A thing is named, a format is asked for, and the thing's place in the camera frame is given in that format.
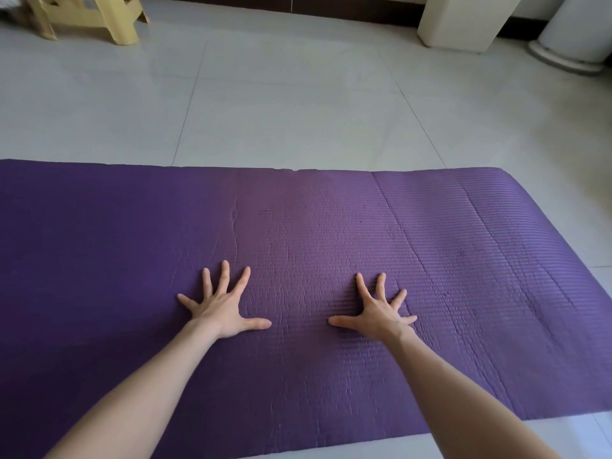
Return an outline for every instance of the dark baseboard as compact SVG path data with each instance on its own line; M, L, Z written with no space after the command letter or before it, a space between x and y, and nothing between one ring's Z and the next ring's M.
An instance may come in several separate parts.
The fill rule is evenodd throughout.
M322 18L417 27L424 5L393 0L180 0L210 5L235 6L254 10L309 14ZM511 17L499 32L500 37L518 40L538 38L547 21Z
M295 14L417 27L424 5L392 0L293 0Z
M181 2L204 3L207 5L233 6L251 10L291 12L291 0L178 0Z

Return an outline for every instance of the white cylindrical container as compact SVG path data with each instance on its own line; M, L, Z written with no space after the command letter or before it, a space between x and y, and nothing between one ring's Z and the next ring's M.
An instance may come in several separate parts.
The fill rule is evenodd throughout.
M579 74L598 74L612 53L612 0L565 0L528 51Z
M427 46L485 51L520 0L427 0L417 34Z

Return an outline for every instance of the yellow plastic stool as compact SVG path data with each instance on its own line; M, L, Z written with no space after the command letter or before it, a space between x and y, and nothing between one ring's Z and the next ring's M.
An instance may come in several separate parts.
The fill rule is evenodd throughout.
M138 42L134 28L136 20L149 23L140 0L91 0L97 9L91 9L85 0L27 0L36 16L43 37L56 40L52 24L78 27L104 27L117 45Z

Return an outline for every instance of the forearm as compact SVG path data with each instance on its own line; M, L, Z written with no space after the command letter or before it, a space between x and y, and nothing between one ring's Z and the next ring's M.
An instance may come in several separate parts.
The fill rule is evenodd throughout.
M384 340L446 459L558 459L518 417L421 341L407 325Z
M189 322L85 414L46 458L148 458L187 381L215 340L215 329Z

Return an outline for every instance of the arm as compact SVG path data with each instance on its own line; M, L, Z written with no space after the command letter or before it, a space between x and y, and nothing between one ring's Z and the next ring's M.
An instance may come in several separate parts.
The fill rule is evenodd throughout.
M376 297L360 273L357 288L363 313L333 316L329 323L382 341L399 364L419 408L446 459L560 459L504 405L434 353L412 327L416 316L400 317L406 298L401 290L391 303L385 298L385 274L378 277Z
M215 294L210 272L204 269L201 304L178 295L179 301L192 312L192 319L168 346L98 401L46 459L137 459L153 454L183 388L213 343L272 325L267 319L240 316L238 303L249 281L250 269L244 270L228 293L229 268L224 261Z

